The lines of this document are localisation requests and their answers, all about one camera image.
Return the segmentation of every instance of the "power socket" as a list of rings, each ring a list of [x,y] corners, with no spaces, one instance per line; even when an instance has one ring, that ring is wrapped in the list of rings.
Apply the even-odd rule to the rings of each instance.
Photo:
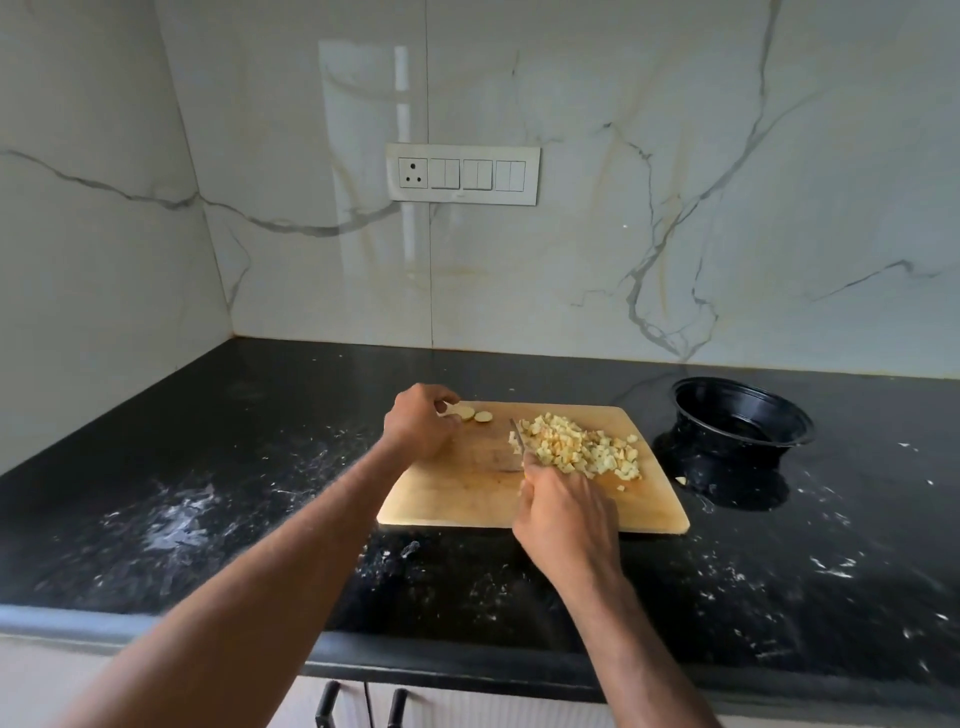
[[[401,187],[426,187],[426,159],[401,157],[398,160],[400,164],[400,186]]]

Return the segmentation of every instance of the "black cabinet handle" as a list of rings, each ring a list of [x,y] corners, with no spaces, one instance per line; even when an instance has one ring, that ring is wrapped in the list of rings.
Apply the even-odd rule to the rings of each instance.
[[[317,728],[336,728],[333,725],[333,704],[337,702],[337,695],[340,694],[340,683],[331,680],[324,688],[324,694],[320,696],[320,705],[317,706]]]
[[[387,728],[403,728],[403,709],[406,707],[407,691],[403,688],[397,688],[394,691],[394,702],[390,706]]]

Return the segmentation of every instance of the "black bowl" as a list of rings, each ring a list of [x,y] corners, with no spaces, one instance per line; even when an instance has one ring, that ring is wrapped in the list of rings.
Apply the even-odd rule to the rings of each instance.
[[[714,376],[673,385],[677,441],[718,457],[761,467],[776,465],[790,448],[813,440],[813,422],[790,400]]]

